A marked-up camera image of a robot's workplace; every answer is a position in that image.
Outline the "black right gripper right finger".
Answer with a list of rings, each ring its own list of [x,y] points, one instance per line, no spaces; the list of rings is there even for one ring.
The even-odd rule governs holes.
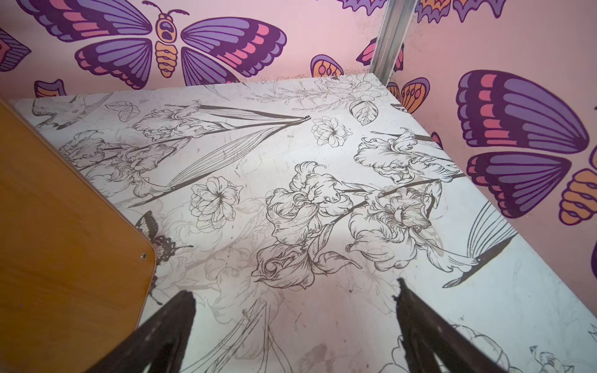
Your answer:
[[[450,372],[504,371],[410,290],[403,278],[398,283],[400,293],[393,299],[409,371],[440,372],[440,364]]]

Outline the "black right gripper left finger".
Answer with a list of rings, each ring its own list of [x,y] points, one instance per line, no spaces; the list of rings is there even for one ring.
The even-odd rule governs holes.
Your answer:
[[[179,372],[196,313],[189,291],[177,293],[88,372]]]

